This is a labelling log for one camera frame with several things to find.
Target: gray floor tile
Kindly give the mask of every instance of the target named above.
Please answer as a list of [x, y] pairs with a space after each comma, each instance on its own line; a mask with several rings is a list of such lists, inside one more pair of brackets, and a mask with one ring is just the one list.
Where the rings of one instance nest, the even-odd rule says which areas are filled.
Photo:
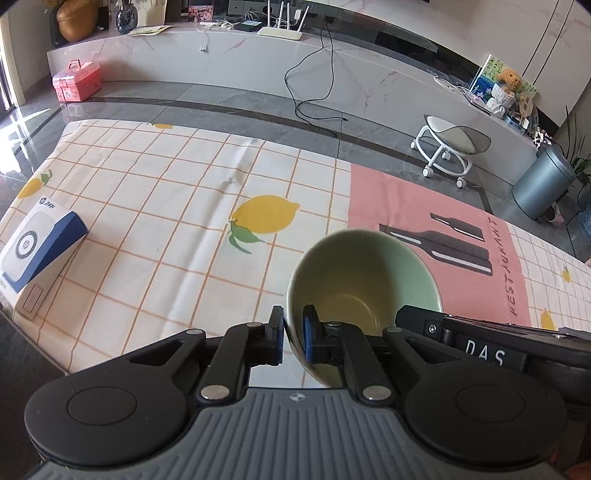
[[413, 138], [410, 135], [388, 128], [357, 116], [345, 115], [341, 132], [384, 147], [406, 151]]
[[261, 138], [331, 157], [336, 156], [339, 147], [339, 141], [336, 138], [229, 113], [169, 106], [156, 118], [155, 122]]
[[569, 234], [564, 226], [556, 228], [549, 223], [538, 223], [524, 214], [514, 203], [508, 202], [493, 193], [488, 193], [487, 197], [491, 203], [492, 211], [497, 217], [573, 255]]
[[26, 158], [27, 162], [32, 166], [33, 172], [35, 172], [53, 152], [68, 121], [68, 117], [62, 114], [58, 114], [51, 119], [39, 133], [22, 147], [21, 152], [17, 153], [19, 163], [22, 164], [22, 159]]
[[93, 97], [175, 100], [190, 86], [190, 83], [176, 82], [103, 82], [101, 89]]
[[20, 115], [23, 117], [49, 109], [49, 111], [35, 116], [26, 122], [27, 129], [30, 133], [41, 125], [56, 108], [60, 107], [60, 102], [57, 101], [56, 91], [51, 85], [51, 79], [47, 78], [44, 80], [44, 84], [46, 85], [45, 88], [43, 88], [43, 84], [38, 85], [39, 88], [29, 94], [26, 105], [19, 108]]
[[455, 198], [478, 209], [483, 209], [479, 192], [469, 188], [459, 189], [454, 180], [441, 175], [435, 175], [430, 179], [426, 179], [423, 177], [422, 167], [400, 160], [399, 158], [346, 142], [340, 143], [339, 158], [373, 170], [383, 171], [384, 173], [408, 180], [448, 197]]
[[[411, 157], [414, 158], [418, 158], [420, 160], [424, 160], [425, 162], [427, 160], [425, 160], [425, 157], [423, 157], [423, 155], [419, 152], [419, 150], [416, 150], [414, 148], [410, 148], [410, 144], [412, 143], [414, 139], [407, 135], [406, 141], [403, 143], [400, 143], [400, 151], [406, 153], [406, 155], [410, 155]], [[423, 148], [423, 150], [425, 151], [425, 153], [429, 156], [433, 156], [433, 154], [437, 151], [437, 149], [439, 148], [439, 144], [435, 142], [435, 140], [433, 140], [430, 137], [423, 137], [421, 139], [421, 146]]]
[[573, 242], [575, 257], [581, 262], [586, 262], [591, 258], [591, 242], [589, 237], [581, 228], [578, 218], [573, 219], [567, 227], [570, 239]]
[[[9, 172], [9, 174], [19, 175], [17, 172]], [[12, 201], [17, 197], [18, 192], [21, 191], [25, 182], [10, 178], [5, 175], [0, 175], [0, 216], [4, 215], [10, 207]]]
[[142, 103], [68, 103], [63, 110], [63, 115], [68, 121], [87, 118], [109, 118], [113, 120], [152, 122], [165, 108], [162, 105], [144, 105]]
[[480, 184], [485, 188], [485, 190], [494, 193], [495, 195], [507, 200], [510, 203], [515, 203], [513, 200], [513, 195], [511, 194], [512, 185], [510, 183], [507, 183], [505, 180], [501, 180], [492, 173], [488, 173], [486, 170], [482, 170], [476, 165], [474, 165], [472, 169], [478, 173]]
[[[196, 103], [208, 103], [210, 105], [223, 105], [250, 110], [252, 112], [267, 113], [269, 115], [291, 118], [304, 121], [295, 113], [295, 105], [291, 98], [268, 95], [266, 93], [251, 92], [235, 88], [218, 87], [213, 85], [193, 85], [177, 100]], [[343, 114], [336, 110], [305, 103], [300, 107], [301, 111], [316, 118], [330, 119], [309, 119], [312, 124], [340, 131]]]

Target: tablecloth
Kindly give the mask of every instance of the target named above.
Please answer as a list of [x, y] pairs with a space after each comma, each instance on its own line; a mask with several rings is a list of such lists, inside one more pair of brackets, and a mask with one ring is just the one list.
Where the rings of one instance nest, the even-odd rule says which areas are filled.
[[[590, 330], [591, 279], [581, 262], [457, 200], [286, 145], [163, 124], [72, 122], [0, 221], [0, 246], [41, 196], [74, 210], [90, 231], [35, 320], [14, 323], [68, 372], [190, 327], [222, 335], [266, 322], [273, 305], [285, 305], [303, 252], [351, 227], [438, 232], [473, 245], [468, 259], [486, 251], [483, 270], [407, 242], [448, 313]], [[475, 230], [463, 231], [465, 223]], [[320, 386], [284, 349], [284, 363], [254, 368], [251, 383]]]

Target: black cable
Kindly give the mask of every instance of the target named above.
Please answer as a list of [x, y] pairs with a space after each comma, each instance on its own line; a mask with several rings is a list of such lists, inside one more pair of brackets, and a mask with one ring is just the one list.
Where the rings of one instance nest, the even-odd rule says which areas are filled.
[[[261, 17], [259, 18], [259, 17], [256, 17], [254, 15], [250, 15], [250, 14], [259, 14], [259, 15], [261, 15]], [[273, 14], [269, 15], [269, 17], [271, 17], [271, 20], [273, 20], [273, 21], [277, 20], [277, 17], [275, 17]], [[266, 18], [267, 18], [267, 14], [265, 12], [261, 12], [260, 10], [254, 10], [252, 7], [250, 7], [248, 9], [248, 12], [246, 12], [242, 16], [242, 20], [254, 20], [254, 21], [259, 21], [259, 22], [264, 22]], [[297, 24], [298, 24], [297, 20], [293, 23], [290, 22], [290, 28], [295, 27]], [[281, 25], [287, 25], [287, 21], [281, 19]]]
[[[311, 99], [307, 99], [307, 100], [302, 100], [301, 102], [298, 103], [296, 100], [296, 97], [293, 94], [293, 91], [291, 90], [289, 84], [287, 83], [287, 76], [289, 75], [289, 72], [291, 72], [292, 70], [299, 67], [302, 63], [304, 63], [304, 61], [308, 57], [311, 57], [314, 53], [318, 53], [318, 52], [324, 50], [324, 37], [322, 36], [322, 32], [324, 31], [325, 27], [329, 33], [329, 38], [330, 38], [330, 71], [332, 74], [332, 81], [330, 82], [330, 89], [329, 89], [328, 93], [322, 98], [311, 98]], [[291, 99], [294, 101], [294, 113], [295, 113], [296, 117], [299, 118], [300, 120], [307, 122], [310, 126], [316, 127], [319, 130], [320, 129], [326, 130], [327, 132], [330, 132], [332, 135], [334, 135], [335, 138], [338, 138], [339, 137], [338, 134], [336, 132], [332, 131], [330, 128], [321, 127], [320, 125], [315, 125], [312, 122], [310, 122], [308, 119], [310, 118], [312, 120], [332, 120], [332, 119], [342, 120], [343, 117], [341, 117], [341, 116], [325, 116], [325, 117], [311, 116], [311, 115], [308, 115], [300, 110], [300, 106], [303, 105], [304, 103], [318, 102], [318, 101], [326, 100], [329, 97], [329, 95], [331, 94], [333, 86], [335, 85], [335, 66], [334, 66], [334, 61], [333, 61], [334, 54], [335, 54], [335, 48], [333, 45], [332, 35], [330, 34], [330, 29], [329, 29], [326, 19], [324, 19], [322, 29], [320, 30], [320, 43], [322, 44], [322, 46], [318, 50], [314, 50], [313, 52], [308, 53], [308, 55], [306, 55], [303, 59], [301, 59], [297, 65], [295, 65], [292, 68], [290, 68], [289, 70], [287, 70], [287, 72], [285, 73], [285, 75], [283, 77], [283, 81], [285, 83], [285, 86], [287, 87], [287, 90], [289, 91], [289, 93], [291, 95]]]
[[582, 191], [583, 191], [583, 189], [584, 189], [585, 187], [587, 187], [587, 186], [589, 186], [589, 183], [586, 183], [586, 184], [584, 184], [584, 185], [583, 185], [583, 186], [582, 186], [582, 187], [579, 189], [579, 192], [578, 192], [578, 194], [577, 194], [577, 206], [579, 207], [579, 211], [578, 211], [577, 213], [575, 213], [575, 214], [574, 214], [574, 215], [573, 215], [573, 216], [570, 218], [570, 220], [569, 220], [568, 222], [566, 222], [566, 224], [565, 224], [565, 226], [564, 226], [564, 227], [566, 228], [566, 234], [569, 236], [570, 246], [571, 246], [571, 248], [573, 249], [573, 256], [574, 256], [575, 258], [577, 258], [577, 255], [576, 255], [576, 253], [575, 253], [575, 251], [574, 251], [574, 243], [573, 243], [573, 239], [572, 239], [572, 238], [571, 238], [571, 236], [570, 236], [570, 232], [569, 232], [569, 223], [570, 223], [570, 222], [572, 222], [572, 221], [573, 221], [573, 219], [574, 219], [574, 218], [575, 218], [575, 217], [576, 217], [578, 214], [580, 214], [580, 213], [581, 213], [581, 212], [582, 212], [582, 211], [585, 209], [585, 207], [587, 206], [587, 202], [589, 201], [589, 195], [591, 194], [591, 187], [590, 187], [590, 188], [587, 190], [587, 197], [585, 198], [585, 202], [584, 202], [584, 204], [583, 204], [583, 205], [581, 205], [581, 202], [579, 201], [579, 197], [580, 197], [580, 195], [581, 195], [581, 192], [582, 192]]

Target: white stool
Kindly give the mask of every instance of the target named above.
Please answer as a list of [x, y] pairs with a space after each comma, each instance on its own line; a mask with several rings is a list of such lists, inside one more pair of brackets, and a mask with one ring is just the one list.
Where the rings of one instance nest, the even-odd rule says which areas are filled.
[[[427, 178], [433, 177], [433, 167], [435, 167], [448, 175], [457, 177], [456, 185], [458, 188], [465, 187], [466, 180], [464, 180], [464, 176], [472, 168], [472, 161], [464, 157], [484, 153], [488, 150], [491, 146], [490, 137], [473, 128], [457, 126], [436, 116], [425, 115], [425, 120], [427, 121], [427, 125], [421, 129], [417, 137], [410, 144], [410, 148], [419, 150], [421, 155], [427, 160], [427, 166], [423, 170], [423, 176]], [[429, 157], [425, 153], [420, 143], [421, 138], [426, 133], [429, 133], [439, 143], [439, 148], [432, 157]], [[444, 160], [449, 160], [452, 154], [457, 157], [464, 168], [461, 173], [450, 171], [435, 163], [439, 155]]]

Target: gray trash can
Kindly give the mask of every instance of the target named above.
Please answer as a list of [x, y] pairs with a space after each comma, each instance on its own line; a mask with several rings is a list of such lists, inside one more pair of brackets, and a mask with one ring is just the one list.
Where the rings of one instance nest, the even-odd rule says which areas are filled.
[[574, 182], [573, 167], [558, 145], [548, 145], [513, 186], [513, 198], [524, 213], [536, 219]]

